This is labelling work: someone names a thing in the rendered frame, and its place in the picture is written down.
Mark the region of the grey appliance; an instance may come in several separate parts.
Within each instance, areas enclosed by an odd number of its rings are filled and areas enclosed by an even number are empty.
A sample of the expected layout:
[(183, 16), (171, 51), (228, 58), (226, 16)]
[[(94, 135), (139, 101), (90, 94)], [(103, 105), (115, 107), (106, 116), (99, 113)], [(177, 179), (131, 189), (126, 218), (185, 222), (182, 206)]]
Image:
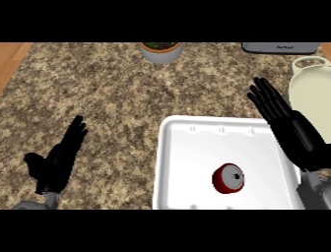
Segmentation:
[(242, 42), (241, 48), (247, 53), (308, 55), (314, 54), (319, 42)]

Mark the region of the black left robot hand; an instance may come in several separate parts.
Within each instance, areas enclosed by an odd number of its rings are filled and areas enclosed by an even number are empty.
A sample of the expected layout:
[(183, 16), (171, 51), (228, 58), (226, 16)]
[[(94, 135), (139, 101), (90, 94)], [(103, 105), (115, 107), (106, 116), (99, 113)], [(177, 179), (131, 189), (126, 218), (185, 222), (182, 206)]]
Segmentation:
[(59, 194), (63, 191), (87, 132), (83, 116), (77, 115), (47, 157), (37, 153), (25, 154), (29, 176), (37, 180), (37, 194)]

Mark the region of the grey plant pot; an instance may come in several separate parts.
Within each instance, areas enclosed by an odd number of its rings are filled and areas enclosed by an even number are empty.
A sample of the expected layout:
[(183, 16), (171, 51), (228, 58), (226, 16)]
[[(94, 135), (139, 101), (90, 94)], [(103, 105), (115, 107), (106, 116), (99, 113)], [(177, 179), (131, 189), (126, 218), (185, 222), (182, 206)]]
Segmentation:
[(143, 43), (139, 45), (143, 58), (154, 64), (173, 63), (183, 52), (183, 44), (180, 42), (166, 49), (149, 48)]

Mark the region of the white rectangular tray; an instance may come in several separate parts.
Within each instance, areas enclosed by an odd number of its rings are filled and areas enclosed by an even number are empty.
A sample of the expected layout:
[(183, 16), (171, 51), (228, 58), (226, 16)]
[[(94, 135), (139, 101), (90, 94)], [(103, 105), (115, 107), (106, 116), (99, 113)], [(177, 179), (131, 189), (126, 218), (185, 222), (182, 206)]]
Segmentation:
[[(220, 194), (211, 175), (225, 163), (244, 187)], [(173, 115), (160, 125), (152, 208), (157, 210), (299, 210), (299, 170), (257, 118)]]

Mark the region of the cream pot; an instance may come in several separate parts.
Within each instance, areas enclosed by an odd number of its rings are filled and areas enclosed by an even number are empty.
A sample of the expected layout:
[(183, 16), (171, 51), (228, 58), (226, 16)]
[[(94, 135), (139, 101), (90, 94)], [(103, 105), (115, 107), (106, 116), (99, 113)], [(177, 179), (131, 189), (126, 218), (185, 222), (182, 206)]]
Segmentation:
[(291, 61), (290, 70), (290, 107), (331, 143), (331, 62), (319, 56), (303, 56)]

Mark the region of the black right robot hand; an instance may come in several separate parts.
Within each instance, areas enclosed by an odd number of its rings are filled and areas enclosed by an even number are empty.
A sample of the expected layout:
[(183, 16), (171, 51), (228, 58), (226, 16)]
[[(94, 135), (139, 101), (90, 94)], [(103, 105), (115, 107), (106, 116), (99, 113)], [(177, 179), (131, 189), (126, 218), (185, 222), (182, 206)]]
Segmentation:
[(254, 78), (247, 97), (265, 118), (281, 149), (302, 171), (331, 169), (331, 144), (327, 144), (309, 120), (290, 108), (265, 78)]

